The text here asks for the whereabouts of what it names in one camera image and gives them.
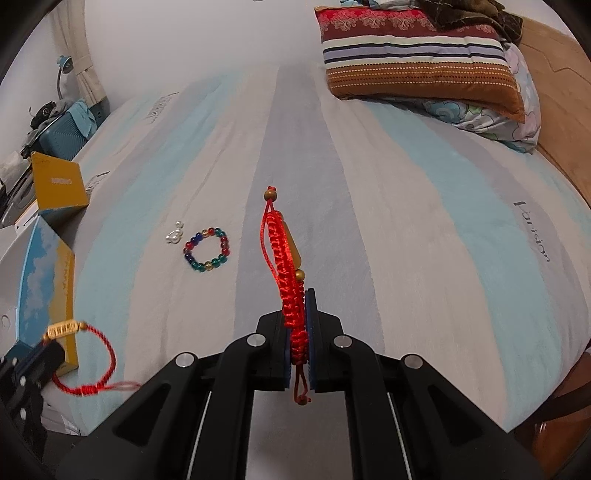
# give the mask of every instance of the beaded bracelet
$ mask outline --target beaded bracelet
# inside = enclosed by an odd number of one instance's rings
[[[207,238],[208,236],[216,236],[220,239],[220,246],[222,247],[222,253],[219,254],[217,258],[212,259],[209,262],[199,263],[195,260],[195,257],[191,253],[194,247],[196,247],[201,240]],[[199,270],[200,272],[205,272],[206,270],[213,270],[214,268],[219,267],[223,263],[226,263],[228,260],[228,256],[230,255],[230,248],[228,243],[228,237],[226,236],[226,232],[219,228],[208,228],[201,232],[195,234],[194,237],[191,238],[185,244],[183,248],[183,253],[185,255],[185,259],[189,262],[189,265],[193,267],[194,270]]]

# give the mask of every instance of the white wall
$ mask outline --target white wall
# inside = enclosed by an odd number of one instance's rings
[[[543,0],[501,0],[568,32]],[[86,0],[90,53],[115,109],[136,93],[243,64],[321,61],[314,6],[339,0]]]
[[[60,54],[53,40],[51,21],[46,17],[25,42],[0,84],[0,163],[11,152],[20,151],[31,129],[29,107],[35,114],[45,103],[57,100],[56,60]],[[74,76],[68,75],[65,80],[67,87],[62,87],[62,93],[77,96]]]
[[[558,14],[543,0],[500,0],[507,11],[544,23],[574,38]]]

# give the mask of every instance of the red braided bracelet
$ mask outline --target red braided bracelet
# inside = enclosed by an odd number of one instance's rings
[[[269,187],[265,192],[267,205],[261,221],[261,249],[267,265],[277,282],[279,295],[283,301],[283,316],[285,326],[291,330],[290,351],[291,363],[295,365],[294,401],[299,405],[306,405],[308,398],[308,383],[304,375],[304,365],[308,361],[308,332],[306,331],[306,315],[304,310],[304,272],[296,270],[292,257],[288,237],[285,231],[281,213],[273,208],[277,199],[275,187]],[[273,267],[267,249],[265,248],[265,225],[268,228],[269,240],[277,270]],[[302,381],[304,391],[298,394]]]
[[[86,322],[76,322],[75,320],[68,320],[66,322],[61,322],[60,324],[50,325],[47,328],[47,333],[43,335],[43,340],[48,341],[51,339],[59,338],[61,336],[69,335],[71,333],[76,333],[79,330],[87,330],[89,332],[92,332],[103,342],[103,344],[109,352],[109,357],[111,358],[109,368],[105,372],[105,374],[100,378],[100,380],[94,385],[81,385],[79,387],[74,388],[70,388],[67,385],[64,385],[60,381],[60,379],[57,378],[57,375],[53,374],[52,380],[57,388],[59,388],[62,392],[69,393],[70,395],[84,397],[87,395],[96,395],[98,392],[103,390],[132,391],[137,390],[139,387],[141,387],[141,384],[137,382],[126,381],[116,382],[111,385],[107,385],[107,382],[113,376],[113,372],[115,372],[115,367],[117,365],[115,351],[113,350],[111,343],[107,340],[107,337],[101,331],[97,330],[92,325],[88,325]]]

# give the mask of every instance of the yellow box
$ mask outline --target yellow box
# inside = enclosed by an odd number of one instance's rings
[[[31,165],[39,215],[49,225],[55,228],[88,206],[78,163],[34,152]]]
[[[18,295],[16,342],[29,347],[38,344],[47,326],[74,316],[74,253],[49,226],[37,217]],[[78,367],[76,338],[68,335],[58,340],[66,358],[57,375]]]

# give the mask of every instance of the bed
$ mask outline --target bed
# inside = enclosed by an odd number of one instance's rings
[[[268,185],[319,308],[377,353],[425,357],[507,431],[591,338],[591,212],[565,176],[537,151],[338,100],[323,66],[259,66],[139,95],[75,161],[95,186],[62,232],[76,254],[74,315],[111,340],[114,380],[144,382],[182,351],[220,352],[280,308],[258,236]],[[226,231],[231,255],[201,274],[182,247],[210,226]],[[64,381],[96,381],[103,349],[85,335],[77,347],[80,368]],[[44,395],[83,434],[125,399]],[[290,478],[299,456],[311,479],[350,478],[345,415],[340,394],[301,408],[290,392],[257,393],[248,478]]]

